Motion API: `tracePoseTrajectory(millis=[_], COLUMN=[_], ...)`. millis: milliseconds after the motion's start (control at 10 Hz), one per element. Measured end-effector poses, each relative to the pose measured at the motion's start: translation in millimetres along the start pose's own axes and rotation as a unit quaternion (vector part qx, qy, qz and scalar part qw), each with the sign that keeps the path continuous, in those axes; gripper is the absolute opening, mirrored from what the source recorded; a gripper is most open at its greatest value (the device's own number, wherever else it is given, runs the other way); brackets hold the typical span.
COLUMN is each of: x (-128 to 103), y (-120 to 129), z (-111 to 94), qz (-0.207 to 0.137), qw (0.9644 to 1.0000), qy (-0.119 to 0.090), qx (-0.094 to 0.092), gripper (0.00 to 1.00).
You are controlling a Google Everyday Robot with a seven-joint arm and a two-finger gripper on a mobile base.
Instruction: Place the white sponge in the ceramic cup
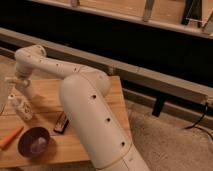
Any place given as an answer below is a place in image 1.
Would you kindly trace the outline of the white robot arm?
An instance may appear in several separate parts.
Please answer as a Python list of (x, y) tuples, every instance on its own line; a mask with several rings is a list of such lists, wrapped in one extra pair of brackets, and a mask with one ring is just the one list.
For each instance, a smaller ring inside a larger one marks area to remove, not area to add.
[(41, 45), (14, 53), (15, 76), (20, 92), (31, 95), (29, 77), (35, 69), (61, 79), (59, 99), (96, 171), (151, 171), (125, 132), (105, 96), (111, 88), (109, 76), (96, 68), (51, 59)]

